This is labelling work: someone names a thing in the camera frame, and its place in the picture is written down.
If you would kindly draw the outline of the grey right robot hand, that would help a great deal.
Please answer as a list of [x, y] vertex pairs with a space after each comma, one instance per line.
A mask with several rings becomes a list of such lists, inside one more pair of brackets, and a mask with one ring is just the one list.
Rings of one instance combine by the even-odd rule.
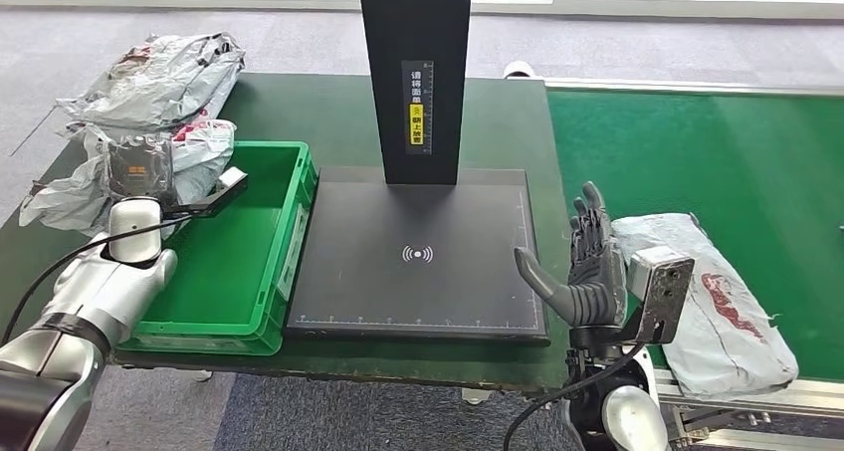
[[516, 266], [533, 292], [570, 327], [619, 327], [627, 310], [625, 265], [611, 235], [604, 198], [593, 182], [586, 181], [573, 206], [567, 281], [558, 281], [523, 247], [514, 249]]

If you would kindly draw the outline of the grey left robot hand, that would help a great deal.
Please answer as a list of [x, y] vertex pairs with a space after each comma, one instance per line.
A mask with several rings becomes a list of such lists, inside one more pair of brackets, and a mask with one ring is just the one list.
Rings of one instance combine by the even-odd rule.
[[152, 197], [165, 206], [176, 204], [171, 135], [124, 135], [110, 142], [104, 181], [115, 200]]

